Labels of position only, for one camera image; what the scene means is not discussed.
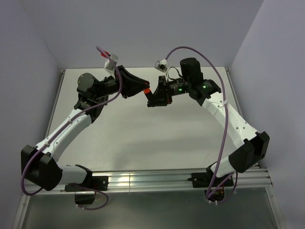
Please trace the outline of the black orange tip highlighter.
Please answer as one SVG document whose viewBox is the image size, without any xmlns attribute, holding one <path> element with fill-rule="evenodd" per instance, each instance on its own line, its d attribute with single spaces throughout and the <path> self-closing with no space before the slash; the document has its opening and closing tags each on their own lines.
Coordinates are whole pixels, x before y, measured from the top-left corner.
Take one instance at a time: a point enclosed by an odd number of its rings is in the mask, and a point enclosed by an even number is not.
<svg viewBox="0 0 305 229">
<path fill-rule="evenodd" d="M 154 95 L 152 92 L 145 93 L 145 96 L 146 96 L 148 102 L 151 102 L 154 100 Z"/>
</svg>

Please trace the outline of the orange pen cap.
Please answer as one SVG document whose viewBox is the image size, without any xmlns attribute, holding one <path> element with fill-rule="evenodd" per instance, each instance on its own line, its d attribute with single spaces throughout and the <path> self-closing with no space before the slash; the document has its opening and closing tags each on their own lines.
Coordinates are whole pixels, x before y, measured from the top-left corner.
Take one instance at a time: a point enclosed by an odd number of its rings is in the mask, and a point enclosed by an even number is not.
<svg viewBox="0 0 305 229">
<path fill-rule="evenodd" d="M 149 93 L 151 93 L 151 90 L 148 88 L 148 89 L 145 89 L 143 92 L 144 92 L 145 94 L 149 94 Z"/>
</svg>

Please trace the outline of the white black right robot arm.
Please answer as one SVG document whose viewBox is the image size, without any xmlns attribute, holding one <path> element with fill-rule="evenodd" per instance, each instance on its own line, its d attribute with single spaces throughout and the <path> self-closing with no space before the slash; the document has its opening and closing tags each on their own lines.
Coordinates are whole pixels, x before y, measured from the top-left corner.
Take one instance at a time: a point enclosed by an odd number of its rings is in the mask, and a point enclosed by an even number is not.
<svg viewBox="0 0 305 229">
<path fill-rule="evenodd" d="M 154 92 L 144 90 L 147 106 L 167 106 L 172 103 L 173 96 L 188 94 L 224 127 L 236 150 L 210 166 L 211 171 L 206 174 L 207 183 L 217 186 L 223 176 L 233 172 L 243 173 L 262 160 L 270 137 L 249 125 L 225 100 L 221 88 L 213 80 L 203 77 L 196 58 L 181 60 L 180 67 L 182 74 L 179 78 L 167 80 L 165 76 L 159 76 Z"/>
</svg>

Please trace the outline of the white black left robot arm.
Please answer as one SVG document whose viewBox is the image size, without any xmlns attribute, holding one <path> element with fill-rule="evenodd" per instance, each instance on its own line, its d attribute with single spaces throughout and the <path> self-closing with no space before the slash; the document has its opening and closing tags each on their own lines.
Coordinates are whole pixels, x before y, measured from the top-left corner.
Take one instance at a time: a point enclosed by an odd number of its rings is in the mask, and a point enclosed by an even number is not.
<svg viewBox="0 0 305 229">
<path fill-rule="evenodd" d="M 129 73 L 122 65 L 112 76 L 102 81 L 91 73 L 78 78 L 78 101 L 64 122 L 35 146 L 26 145 L 21 151 L 21 188 L 25 180 L 40 189 L 50 191 L 59 184 L 76 184 L 81 190 L 92 187 L 92 171 L 81 165 L 60 167 L 57 162 L 69 144 L 101 114 L 111 102 L 109 95 L 132 97 L 146 89 L 150 83 Z"/>
</svg>

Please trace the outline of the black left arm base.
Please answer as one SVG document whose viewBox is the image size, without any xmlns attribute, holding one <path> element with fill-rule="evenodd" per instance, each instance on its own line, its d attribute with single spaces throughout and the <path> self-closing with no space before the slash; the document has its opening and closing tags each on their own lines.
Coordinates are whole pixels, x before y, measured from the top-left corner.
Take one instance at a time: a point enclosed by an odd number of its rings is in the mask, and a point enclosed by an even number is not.
<svg viewBox="0 0 305 229">
<path fill-rule="evenodd" d="M 92 191 L 93 194 L 75 194 L 74 201 L 78 207 L 85 209 L 100 209 L 107 205 L 109 197 L 104 191 L 108 188 L 108 176 L 92 176 L 88 181 L 84 181 L 82 184 L 67 184 L 65 185 L 65 192 L 81 192 Z M 97 193 L 105 196 L 106 200 L 100 207 L 89 208 L 87 205 L 91 205 L 95 200 Z"/>
</svg>

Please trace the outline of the aluminium front rail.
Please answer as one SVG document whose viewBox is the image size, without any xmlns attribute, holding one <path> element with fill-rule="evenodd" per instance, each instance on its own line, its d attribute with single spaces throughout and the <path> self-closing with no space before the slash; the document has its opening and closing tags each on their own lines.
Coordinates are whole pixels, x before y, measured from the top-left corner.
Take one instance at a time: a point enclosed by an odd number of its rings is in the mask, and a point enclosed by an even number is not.
<svg viewBox="0 0 305 229">
<path fill-rule="evenodd" d="M 93 172 L 94 184 L 91 188 L 107 193 L 207 190 L 209 182 L 204 180 L 204 173 L 204 169 Z M 267 169 L 257 166 L 244 173 L 233 174 L 222 186 L 232 189 L 235 181 L 237 188 L 273 186 Z"/>
</svg>

